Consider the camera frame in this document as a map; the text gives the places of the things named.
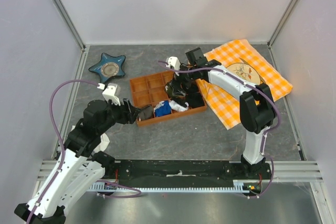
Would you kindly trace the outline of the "olive green underwear cream waistband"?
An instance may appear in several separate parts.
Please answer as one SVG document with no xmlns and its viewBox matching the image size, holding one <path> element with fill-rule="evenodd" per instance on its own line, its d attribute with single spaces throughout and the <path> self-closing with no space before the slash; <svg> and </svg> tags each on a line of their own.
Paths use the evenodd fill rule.
<svg viewBox="0 0 336 224">
<path fill-rule="evenodd" d="M 182 100 L 186 98 L 186 91 L 173 80 L 169 81 L 165 85 L 165 92 L 167 96 L 172 100 Z"/>
</svg>

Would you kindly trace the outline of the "orange compartment organizer box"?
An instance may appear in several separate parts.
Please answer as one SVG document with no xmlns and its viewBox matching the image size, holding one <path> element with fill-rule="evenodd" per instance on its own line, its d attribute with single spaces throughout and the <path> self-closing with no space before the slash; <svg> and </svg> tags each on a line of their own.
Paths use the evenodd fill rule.
<svg viewBox="0 0 336 224">
<path fill-rule="evenodd" d="M 146 105 L 155 107 L 161 101 L 168 101 L 170 98 L 166 94 L 164 87 L 166 83 L 172 79 L 173 72 L 171 71 L 163 71 L 130 79 L 130 88 L 134 106 L 138 108 L 142 108 Z M 159 122 L 175 120 L 183 116 L 204 112 L 207 109 L 207 104 L 201 95 L 199 96 L 199 101 L 201 102 L 199 105 L 196 107 L 192 107 L 190 105 L 188 110 L 185 112 L 177 112 L 172 110 L 170 114 L 163 115 L 161 117 L 156 117 L 153 115 L 151 118 L 146 120 L 137 120 L 137 125 L 148 126 Z"/>
</svg>

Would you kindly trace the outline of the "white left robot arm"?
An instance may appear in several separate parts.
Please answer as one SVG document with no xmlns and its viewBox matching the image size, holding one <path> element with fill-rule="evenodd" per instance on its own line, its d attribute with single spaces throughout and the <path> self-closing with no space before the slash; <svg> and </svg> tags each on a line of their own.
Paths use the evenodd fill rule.
<svg viewBox="0 0 336 224">
<path fill-rule="evenodd" d="M 14 213 L 26 223 L 65 223 L 75 203 L 101 178 L 115 173 L 114 158 L 98 151 L 101 136 L 115 124 L 132 124 L 140 109 L 128 99 L 115 105 L 111 101 L 90 101 L 83 117 L 68 134 L 65 150 L 36 195 L 19 204 Z"/>
</svg>

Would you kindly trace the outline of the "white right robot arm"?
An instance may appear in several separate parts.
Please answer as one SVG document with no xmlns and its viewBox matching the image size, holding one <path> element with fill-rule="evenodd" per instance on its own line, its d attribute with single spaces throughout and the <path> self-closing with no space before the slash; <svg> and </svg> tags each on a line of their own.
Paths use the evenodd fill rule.
<svg viewBox="0 0 336 224">
<path fill-rule="evenodd" d="M 241 156 L 241 174 L 254 178 L 265 162 L 263 150 L 267 132 L 278 115 L 271 90 L 265 83 L 253 84 L 230 72 L 219 61 L 207 60 L 200 48 L 186 53 L 188 64 L 177 57 L 169 57 L 165 66 L 174 72 L 166 84 L 170 98 L 183 104 L 197 80 L 213 84 L 232 95 L 239 102 L 239 119 L 246 129 L 245 149 Z"/>
</svg>

